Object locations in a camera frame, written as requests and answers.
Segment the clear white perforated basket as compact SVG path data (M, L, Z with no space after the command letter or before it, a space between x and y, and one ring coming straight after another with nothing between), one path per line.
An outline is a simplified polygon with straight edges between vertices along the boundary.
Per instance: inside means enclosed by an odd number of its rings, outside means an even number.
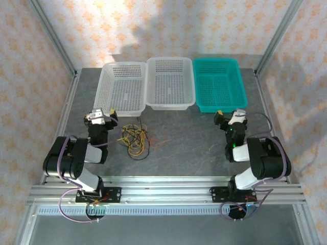
M94 108L105 115L115 110L119 117L138 117L146 107L145 62L106 63L101 70Z

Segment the teal perforated plastic basket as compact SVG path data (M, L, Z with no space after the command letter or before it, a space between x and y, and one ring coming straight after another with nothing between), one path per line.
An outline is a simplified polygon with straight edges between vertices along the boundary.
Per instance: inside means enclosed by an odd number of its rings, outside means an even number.
M248 106L237 60L198 58L193 61L196 104L202 113L231 113Z

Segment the milky white perforated basket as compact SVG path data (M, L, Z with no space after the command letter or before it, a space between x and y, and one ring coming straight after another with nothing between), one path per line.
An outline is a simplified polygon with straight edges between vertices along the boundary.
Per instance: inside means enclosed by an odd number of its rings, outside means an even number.
M147 60L147 106L153 110L186 110L195 101L190 58L153 57Z

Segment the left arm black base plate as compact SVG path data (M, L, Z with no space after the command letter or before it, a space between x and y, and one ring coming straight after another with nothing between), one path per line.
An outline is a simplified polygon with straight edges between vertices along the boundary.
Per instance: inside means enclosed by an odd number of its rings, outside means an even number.
M121 187L104 187L102 190L93 192L78 190L75 202L88 204L120 203L121 192Z

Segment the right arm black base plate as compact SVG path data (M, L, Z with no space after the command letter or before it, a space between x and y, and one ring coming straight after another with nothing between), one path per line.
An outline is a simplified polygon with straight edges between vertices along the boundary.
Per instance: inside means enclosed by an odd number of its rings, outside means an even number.
M235 202L248 203L256 202L258 199L256 193L252 190L230 190L228 187L211 187L209 192L213 203Z

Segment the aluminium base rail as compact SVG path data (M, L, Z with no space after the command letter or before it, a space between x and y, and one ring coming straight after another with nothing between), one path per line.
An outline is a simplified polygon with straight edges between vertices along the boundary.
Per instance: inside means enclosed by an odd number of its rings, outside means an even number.
M104 185L121 187L121 204L125 205L212 205L209 189L226 186L229 177L103 177ZM47 178L42 185L34 185L27 203L29 205L74 205L76 192L63 193L72 185L56 178ZM304 204L306 199L300 184L288 183L286 178L257 187L257 199L264 190L272 189L265 204Z

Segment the aluminium frame post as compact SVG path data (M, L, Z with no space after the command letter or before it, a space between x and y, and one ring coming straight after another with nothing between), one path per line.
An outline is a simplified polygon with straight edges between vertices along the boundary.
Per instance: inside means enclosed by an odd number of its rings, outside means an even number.
M34 11L36 16L38 17L43 29L45 30L46 34L50 38L51 42L54 45L57 53L61 57L66 69L68 72L75 77L77 74L77 70L75 69L71 59L69 58L66 50L64 49L62 42L60 41L58 35L56 34L53 25L50 23L47 15L45 14L44 10L42 9L38 0L27 0L27 3L30 5L31 9Z
M292 0L289 7L287 8L282 20L280 21L271 41L268 44L260 62L258 63L256 69L254 69L254 74L257 78L264 72L269 60L273 56L275 49L283 38L287 28L289 27L291 21L293 20L295 14L300 8L303 0Z

